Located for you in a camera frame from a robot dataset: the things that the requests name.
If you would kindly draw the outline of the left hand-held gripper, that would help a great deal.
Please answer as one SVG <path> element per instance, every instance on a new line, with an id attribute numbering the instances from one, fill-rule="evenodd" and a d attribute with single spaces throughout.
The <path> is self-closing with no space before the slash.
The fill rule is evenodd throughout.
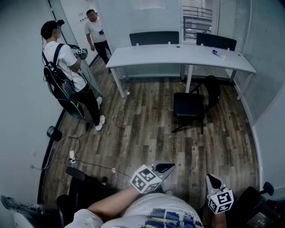
<path id="1" fill-rule="evenodd" d="M 154 191 L 174 170 L 174 163 L 155 163 L 154 171 L 161 173 L 159 178 L 149 167 L 142 165 L 132 176 L 130 184 L 141 194 Z"/>

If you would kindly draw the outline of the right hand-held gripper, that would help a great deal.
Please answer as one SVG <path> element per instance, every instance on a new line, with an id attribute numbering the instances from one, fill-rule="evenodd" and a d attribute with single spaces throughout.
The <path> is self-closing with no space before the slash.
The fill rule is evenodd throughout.
<path id="1" fill-rule="evenodd" d="M 208 193 L 212 193 L 207 195 L 208 206 L 212 212 L 220 214 L 230 210 L 234 202 L 234 196 L 232 189 L 225 187 L 224 179 L 216 175 L 207 174 L 206 185 Z"/>

